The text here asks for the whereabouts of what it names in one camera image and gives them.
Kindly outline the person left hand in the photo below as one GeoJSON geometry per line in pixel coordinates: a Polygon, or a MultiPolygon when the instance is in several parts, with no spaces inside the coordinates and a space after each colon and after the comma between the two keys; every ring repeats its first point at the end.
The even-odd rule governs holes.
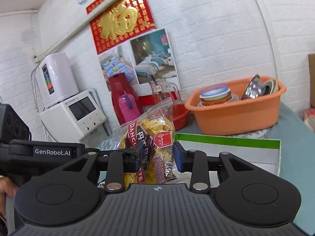
{"type": "Polygon", "coordinates": [[[18,190],[18,187],[8,177],[1,176],[0,178],[0,212],[1,217],[6,219],[6,197],[7,195],[13,198],[18,190]]]}

